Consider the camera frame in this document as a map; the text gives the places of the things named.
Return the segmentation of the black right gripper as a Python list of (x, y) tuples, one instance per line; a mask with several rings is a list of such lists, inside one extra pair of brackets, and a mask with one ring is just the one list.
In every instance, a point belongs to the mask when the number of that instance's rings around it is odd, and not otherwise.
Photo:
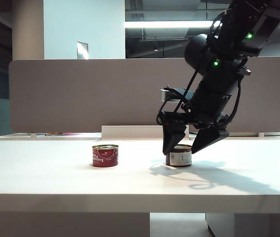
[(228, 81), (211, 85), (201, 81), (196, 91), (185, 91), (165, 87), (161, 90), (164, 104), (177, 102), (174, 111), (163, 111), (162, 105), (156, 117), (163, 126), (163, 154), (167, 155), (185, 137), (186, 125), (191, 124), (198, 133), (194, 139), (192, 154), (229, 136), (227, 125), (234, 118), (239, 100), (236, 99), (230, 115), (223, 115), (223, 109), (239, 87), (239, 81)]

